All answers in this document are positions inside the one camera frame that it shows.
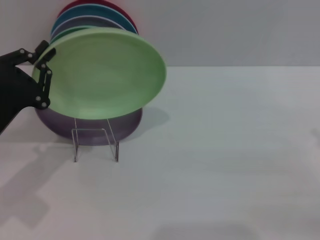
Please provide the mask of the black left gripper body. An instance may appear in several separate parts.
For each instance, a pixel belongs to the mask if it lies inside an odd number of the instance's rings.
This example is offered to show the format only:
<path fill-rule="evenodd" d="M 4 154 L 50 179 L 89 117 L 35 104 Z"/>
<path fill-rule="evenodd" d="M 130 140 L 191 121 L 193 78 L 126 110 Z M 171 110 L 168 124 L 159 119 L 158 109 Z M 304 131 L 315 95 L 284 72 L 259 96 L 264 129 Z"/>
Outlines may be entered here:
<path fill-rule="evenodd" d="M 37 108 L 41 96 L 37 82 L 17 66 L 32 60 L 33 54 L 16 50 L 0 57 L 0 131 L 27 107 Z"/>

